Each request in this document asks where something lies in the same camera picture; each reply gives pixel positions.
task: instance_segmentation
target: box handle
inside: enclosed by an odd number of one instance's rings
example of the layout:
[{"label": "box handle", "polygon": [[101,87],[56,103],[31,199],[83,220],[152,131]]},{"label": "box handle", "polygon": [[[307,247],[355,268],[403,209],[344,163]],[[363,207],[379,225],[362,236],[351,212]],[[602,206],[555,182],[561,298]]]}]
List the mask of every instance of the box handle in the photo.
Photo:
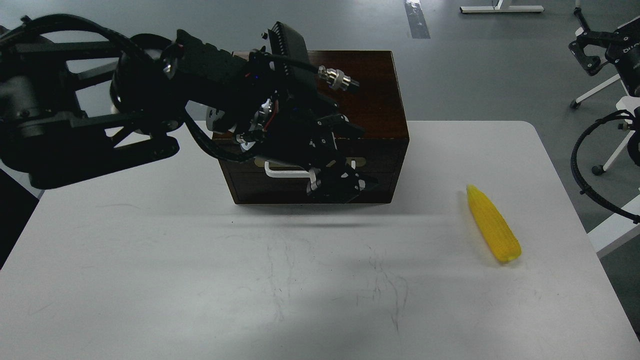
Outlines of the box handle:
[{"label": "box handle", "polygon": [[[356,161],[351,160],[351,167],[356,169]],[[311,174],[306,170],[273,170],[269,167],[269,162],[264,162],[264,173],[267,174],[268,177],[274,177],[276,179],[288,178],[288,179],[297,179],[297,178],[313,178],[315,174]]]}]

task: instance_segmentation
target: metal connector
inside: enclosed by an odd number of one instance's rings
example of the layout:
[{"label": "metal connector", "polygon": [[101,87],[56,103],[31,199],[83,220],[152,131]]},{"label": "metal connector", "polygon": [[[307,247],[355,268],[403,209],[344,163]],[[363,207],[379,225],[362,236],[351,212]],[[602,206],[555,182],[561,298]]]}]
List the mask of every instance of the metal connector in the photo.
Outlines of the metal connector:
[{"label": "metal connector", "polygon": [[360,83],[345,75],[340,69],[327,69],[324,65],[318,67],[318,76],[326,80],[333,90],[342,90],[355,93],[360,88]]}]

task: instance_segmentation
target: dark wooden box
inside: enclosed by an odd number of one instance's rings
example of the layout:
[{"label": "dark wooden box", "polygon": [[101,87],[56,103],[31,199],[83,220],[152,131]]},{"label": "dark wooden box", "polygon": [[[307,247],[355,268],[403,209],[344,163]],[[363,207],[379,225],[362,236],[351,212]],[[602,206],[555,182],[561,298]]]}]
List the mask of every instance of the dark wooden box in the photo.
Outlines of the dark wooden box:
[{"label": "dark wooden box", "polygon": [[[380,185],[362,192],[351,203],[386,204],[391,202],[409,144],[409,132],[398,89],[391,51],[309,51],[311,63],[340,69],[360,82],[357,94],[335,92],[324,81],[318,82],[323,94],[340,104],[340,112],[349,121],[366,129],[363,138],[337,138],[338,150],[347,158],[356,158],[359,171],[374,176]],[[215,136],[226,150],[237,152],[229,136]],[[311,204],[307,196],[308,179],[268,177],[259,161],[230,163],[220,167],[236,204]]]}]

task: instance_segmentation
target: cable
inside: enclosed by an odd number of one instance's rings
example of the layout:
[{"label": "cable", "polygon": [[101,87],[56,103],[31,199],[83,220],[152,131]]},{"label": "cable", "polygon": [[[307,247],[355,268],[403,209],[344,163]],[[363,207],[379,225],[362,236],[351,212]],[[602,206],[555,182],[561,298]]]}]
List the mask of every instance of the cable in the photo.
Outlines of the cable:
[{"label": "cable", "polygon": [[56,31],[88,31],[90,33],[102,35],[135,60],[145,63],[153,62],[152,58],[131,39],[83,17],[69,14],[53,14],[33,20],[28,19],[28,17],[23,17],[23,21],[23,25],[0,37],[0,49],[11,46],[20,42],[24,38],[35,35],[42,35]]},{"label": "cable", "polygon": [[182,110],[181,117],[183,118],[184,124],[187,126],[187,129],[189,129],[189,132],[191,133],[191,136],[193,137],[195,142],[207,155],[212,156],[216,159],[231,161],[234,163],[243,163],[255,156],[255,145],[251,149],[242,152],[241,154],[228,152],[218,146],[215,141],[211,140],[209,136],[205,134],[202,129],[200,129],[200,126],[196,124],[196,122],[193,120],[191,115],[187,113],[186,110]]},{"label": "cable", "polygon": [[280,62],[280,63],[285,63],[291,66],[299,67],[301,69],[313,72],[314,74],[317,74],[318,72],[317,66],[309,63],[305,63],[304,61],[295,60],[290,57],[282,56],[282,55],[275,55],[275,54],[268,54],[268,53],[263,53],[263,55],[265,59],[271,60],[273,62]]},{"label": "cable", "polygon": [[591,200],[595,201],[598,205],[602,206],[609,211],[612,211],[616,214],[619,214],[625,218],[633,220],[634,224],[640,223],[640,215],[629,213],[628,211],[622,210],[617,207],[613,203],[609,202],[607,199],[603,198],[599,193],[597,193],[589,183],[584,179],[580,170],[578,169],[578,149],[580,145],[584,141],[584,139],[590,135],[596,128],[599,126],[606,124],[613,120],[635,120],[635,117],[627,110],[619,110],[614,113],[607,115],[602,119],[596,120],[596,122],[590,125],[581,135],[578,137],[578,141],[573,146],[573,151],[571,153],[571,173],[573,174],[573,178],[575,182],[578,183],[580,187],[580,194],[586,194]]}]

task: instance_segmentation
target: floor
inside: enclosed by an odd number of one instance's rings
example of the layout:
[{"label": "floor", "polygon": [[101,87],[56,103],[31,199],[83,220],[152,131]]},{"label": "floor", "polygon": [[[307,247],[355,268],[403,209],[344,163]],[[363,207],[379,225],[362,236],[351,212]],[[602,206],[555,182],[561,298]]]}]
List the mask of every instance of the floor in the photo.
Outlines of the floor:
[{"label": "floor", "polygon": [[[608,66],[589,77],[567,49],[578,27],[572,15],[574,1],[517,0],[515,4],[543,5],[545,11],[475,15],[463,15],[458,7],[488,5],[490,0],[277,0],[248,4],[238,0],[202,3],[202,15],[193,17],[173,1],[55,0],[36,4],[4,0],[0,24],[14,28],[24,14],[37,17],[70,12],[125,35],[151,32],[172,38],[176,28],[183,28],[220,48],[241,50],[260,47],[260,34],[280,20],[298,29],[309,49],[390,49],[408,120],[530,122],[540,134],[585,230],[610,215],[579,195],[569,157],[583,130],[614,111],[624,92],[616,84],[584,101],[578,110],[569,108],[571,100],[615,74]],[[418,4],[427,36],[425,32],[417,36],[409,24],[408,19],[415,20],[415,12],[408,17],[406,6],[415,9]],[[585,0],[582,8],[591,28],[600,31],[613,31],[640,14],[637,1]],[[77,41],[95,37],[60,33],[50,38]],[[604,52],[593,48],[590,53]],[[90,61],[87,65],[71,64],[72,70],[90,66]],[[89,115],[99,115],[109,110],[106,94],[106,87],[96,86],[82,91],[79,98]],[[191,110],[194,116],[201,116],[197,107]],[[615,204],[637,195],[640,168],[623,155],[601,177],[592,176],[588,169],[602,164],[624,136],[616,124],[609,124],[585,142],[580,154],[587,180]],[[640,332],[640,287],[636,286],[640,282],[640,239],[607,255],[602,264]]]}]

